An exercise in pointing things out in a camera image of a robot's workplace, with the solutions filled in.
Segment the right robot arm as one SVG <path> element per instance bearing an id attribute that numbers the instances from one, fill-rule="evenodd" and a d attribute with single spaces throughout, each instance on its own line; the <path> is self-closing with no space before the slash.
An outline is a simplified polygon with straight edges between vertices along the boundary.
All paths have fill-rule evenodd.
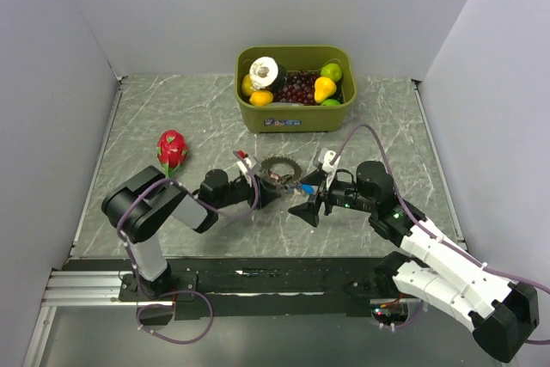
<path id="1" fill-rule="evenodd" d="M 360 163 L 349 182 L 339 180 L 340 172 L 325 162 L 301 178 L 316 191 L 290 214 L 317 226 L 334 207 L 369 213 L 371 228 L 399 249 L 381 261 L 377 290 L 430 304 L 461 323 L 492 358 L 509 363 L 539 325 L 535 287 L 491 272 L 451 241 L 400 196 L 381 162 Z"/>

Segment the round metal key organizer disc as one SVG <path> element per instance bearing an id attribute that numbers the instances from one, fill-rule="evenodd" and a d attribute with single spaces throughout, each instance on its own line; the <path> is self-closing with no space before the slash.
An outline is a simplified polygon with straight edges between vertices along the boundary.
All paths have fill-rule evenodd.
<path id="1" fill-rule="evenodd" d="M 270 174 L 282 177 L 280 183 L 270 179 Z M 288 156 L 268 156 L 260 164 L 260 175 L 266 181 L 276 186 L 281 193 L 293 192 L 300 188 L 303 175 L 302 167 Z"/>

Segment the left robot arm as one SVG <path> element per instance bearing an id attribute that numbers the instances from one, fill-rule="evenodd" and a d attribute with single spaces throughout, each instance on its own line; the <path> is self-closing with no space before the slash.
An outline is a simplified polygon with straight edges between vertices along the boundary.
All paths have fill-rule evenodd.
<path id="1" fill-rule="evenodd" d="M 139 290 L 159 300 L 173 285 L 157 236 L 168 217 L 202 234 L 217 222 L 222 208 L 246 202 L 251 210 L 261 209 L 279 197 L 278 189 L 257 174 L 229 180 L 223 170 L 212 169 L 199 189 L 189 192 L 149 166 L 109 193 L 101 210 L 123 242 Z"/>

